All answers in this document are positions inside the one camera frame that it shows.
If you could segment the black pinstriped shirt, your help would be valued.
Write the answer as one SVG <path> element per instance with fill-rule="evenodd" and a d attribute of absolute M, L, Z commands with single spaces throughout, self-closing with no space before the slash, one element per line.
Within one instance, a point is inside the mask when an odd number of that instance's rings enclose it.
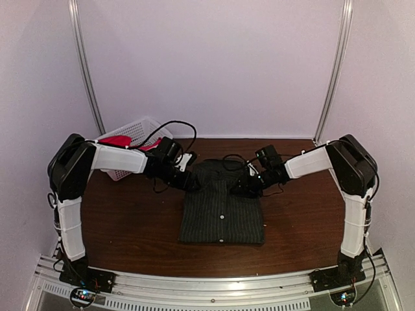
<path fill-rule="evenodd" d="M 193 167 L 200 190 L 184 197 L 178 240 L 186 244 L 265 243 L 265 227 L 259 198 L 233 195 L 230 190 L 241 175 L 238 161 L 207 159 Z"/>

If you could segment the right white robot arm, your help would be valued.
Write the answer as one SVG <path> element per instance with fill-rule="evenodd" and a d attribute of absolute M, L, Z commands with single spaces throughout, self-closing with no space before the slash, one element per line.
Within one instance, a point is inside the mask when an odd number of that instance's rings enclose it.
<path fill-rule="evenodd" d="M 273 185 L 332 170 L 345 203 L 344 234 L 340 253 L 354 259 L 364 251 L 364 239 L 370 226 L 368 210 L 379 187 L 377 163 L 351 134 L 312 150 L 283 160 L 272 145 L 255 153 L 262 171 L 249 162 L 230 192 L 236 196 L 258 197 Z"/>

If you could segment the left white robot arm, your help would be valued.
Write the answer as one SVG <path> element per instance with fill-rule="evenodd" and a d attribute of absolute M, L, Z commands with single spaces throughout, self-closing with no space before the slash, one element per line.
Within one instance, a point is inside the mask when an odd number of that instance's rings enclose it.
<path fill-rule="evenodd" d="M 58 232 L 66 257 L 74 262 L 86 256 L 82 239 L 80 208 L 94 170 L 120 170 L 162 180 L 167 186 L 186 192 L 201 188 L 195 174 L 187 169 L 196 158 L 182 153 L 180 144 L 164 137 L 148 150 L 87 140 L 73 133 L 63 143 L 47 167 L 50 188 L 55 195 Z"/>

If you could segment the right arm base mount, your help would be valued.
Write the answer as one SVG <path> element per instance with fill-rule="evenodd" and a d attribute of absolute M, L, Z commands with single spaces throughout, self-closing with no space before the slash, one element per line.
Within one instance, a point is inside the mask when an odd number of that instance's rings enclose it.
<path fill-rule="evenodd" d="M 357 283 L 366 280 L 362 261 L 368 259 L 372 267 L 372 277 L 368 287 L 363 294 L 359 294 Z M 374 260 L 367 246 L 360 255 L 351 259 L 343 253 L 338 253 L 338 264 L 334 268 L 315 269 L 309 273 L 309 278 L 314 292 L 334 290 L 330 294 L 334 305 L 345 308 L 352 308 L 360 303 L 372 289 L 377 270 Z"/>

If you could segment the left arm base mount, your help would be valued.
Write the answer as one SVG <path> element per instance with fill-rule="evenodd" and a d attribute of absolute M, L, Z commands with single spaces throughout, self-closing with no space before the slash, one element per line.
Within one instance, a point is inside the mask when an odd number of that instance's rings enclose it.
<path fill-rule="evenodd" d="M 69 293 L 69 301 L 79 310 L 90 307 L 99 294 L 112 292 L 115 273 L 90 268 L 87 257 L 72 262 L 58 248 L 53 269 L 59 273 L 59 281 L 74 286 Z"/>

